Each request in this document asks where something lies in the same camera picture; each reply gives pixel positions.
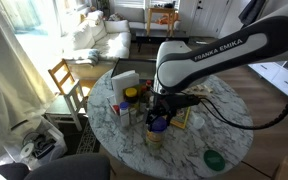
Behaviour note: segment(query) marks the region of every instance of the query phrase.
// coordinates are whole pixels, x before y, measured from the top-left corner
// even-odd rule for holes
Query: box
[[[146,80],[154,80],[156,60],[120,58],[113,69],[111,77],[130,70],[135,70],[139,74],[140,83],[145,83]]]
[[[32,154],[28,157],[23,157],[21,155],[22,148],[38,134],[44,134],[47,140],[53,139],[55,141],[54,148],[40,159],[35,158]],[[31,170],[60,158],[67,151],[64,135],[42,116],[25,120],[13,127],[3,145],[6,152],[15,162],[24,163]]]

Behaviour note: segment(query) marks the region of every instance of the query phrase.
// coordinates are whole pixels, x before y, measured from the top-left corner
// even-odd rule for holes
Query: green lid
[[[224,158],[216,151],[207,150],[204,153],[204,162],[214,171],[221,171],[225,167]]]

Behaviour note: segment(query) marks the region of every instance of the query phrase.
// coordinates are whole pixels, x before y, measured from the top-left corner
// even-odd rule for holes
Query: white couch
[[[68,35],[64,53],[82,49],[100,51],[96,65],[89,63],[68,63],[74,78],[98,79],[112,69],[118,58],[128,58],[131,34],[128,21],[103,21],[86,18],[77,29]]]
[[[129,26],[132,34],[132,40],[136,38],[136,30],[146,29],[147,19],[148,19],[148,10],[143,8],[129,8],[129,7],[120,7],[116,6],[114,9],[115,13],[123,16],[127,21],[129,21]],[[167,24],[157,24],[155,21],[159,19],[163,14],[153,13],[152,22],[150,25],[151,30],[167,30]],[[174,30],[180,30],[181,21],[174,22]]]

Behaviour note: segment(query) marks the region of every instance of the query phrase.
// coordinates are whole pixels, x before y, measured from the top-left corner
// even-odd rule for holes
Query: curtain
[[[42,114],[53,99],[0,12],[0,151],[11,127]]]

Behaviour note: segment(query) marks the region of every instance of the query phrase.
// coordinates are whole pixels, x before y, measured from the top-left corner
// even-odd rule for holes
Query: marble tabletop
[[[169,126],[162,148],[149,150],[145,145],[143,121],[124,131],[115,124],[118,117],[107,101],[107,97],[113,95],[111,73],[112,70],[104,74],[93,87],[88,98],[87,115],[102,146],[130,168],[161,179],[200,179],[227,172],[248,152],[253,132],[216,120],[202,104],[191,107],[185,129]],[[203,84],[213,89],[208,98],[220,107],[224,117],[238,124],[252,125],[246,105],[230,86],[213,75]],[[205,124],[197,129],[199,118],[203,118]],[[207,167],[203,155],[210,149],[223,156],[224,170],[217,172]]]

